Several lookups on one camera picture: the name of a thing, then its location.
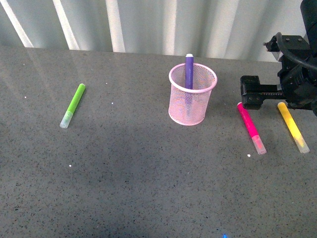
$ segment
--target mesh cup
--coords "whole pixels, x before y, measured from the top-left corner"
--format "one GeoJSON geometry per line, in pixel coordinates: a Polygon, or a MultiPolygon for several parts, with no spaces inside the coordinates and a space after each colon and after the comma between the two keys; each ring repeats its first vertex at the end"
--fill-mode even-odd
{"type": "Polygon", "coordinates": [[[193,89],[185,88],[185,64],[179,64],[169,72],[171,93],[169,100],[169,116],[181,125],[201,123],[211,90],[217,84],[217,76],[210,68],[194,63],[193,89]]]}

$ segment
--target white curtain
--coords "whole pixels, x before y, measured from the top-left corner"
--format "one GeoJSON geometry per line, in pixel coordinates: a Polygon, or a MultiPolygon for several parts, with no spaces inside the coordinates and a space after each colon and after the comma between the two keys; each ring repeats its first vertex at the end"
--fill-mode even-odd
{"type": "Polygon", "coordinates": [[[0,0],[0,44],[275,61],[277,32],[306,34],[302,0],[0,0]]]}

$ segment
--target translucent marker cap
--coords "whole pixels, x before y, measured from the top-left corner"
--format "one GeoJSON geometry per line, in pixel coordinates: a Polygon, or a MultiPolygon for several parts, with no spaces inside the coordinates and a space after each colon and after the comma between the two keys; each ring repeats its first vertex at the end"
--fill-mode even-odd
{"type": "Polygon", "coordinates": [[[256,147],[256,150],[257,150],[259,155],[263,155],[266,153],[266,149],[265,149],[259,135],[253,136],[252,141],[253,141],[254,146],[256,147]]]}
{"type": "Polygon", "coordinates": [[[309,152],[308,145],[306,144],[302,135],[294,137],[294,140],[301,153],[306,154],[309,152]]]}
{"type": "Polygon", "coordinates": [[[66,111],[64,117],[63,117],[63,120],[61,120],[61,123],[60,123],[60,127],[61,128],[68,128],[68,125],[70,123],[70,120],[71,118],[73,117],[73,113],[70,112],[70,111],[66,111]]]}

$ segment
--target gray countertop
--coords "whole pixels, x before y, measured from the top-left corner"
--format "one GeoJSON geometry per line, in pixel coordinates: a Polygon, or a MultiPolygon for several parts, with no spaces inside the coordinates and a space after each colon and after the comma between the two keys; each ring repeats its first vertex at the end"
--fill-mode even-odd
{"type": "Polygon", "coordinates": [[[317,118],[291,110],[301,154],[278,101],[265,101],[250,111],[258,155],[236,109],[242,75],[276,84],[281,65],[195,58],[218,84],[204,121],[182,126],[168,115],[168,73],[183,62],[0,47],[0,237],[315,237],[317,118]]]}

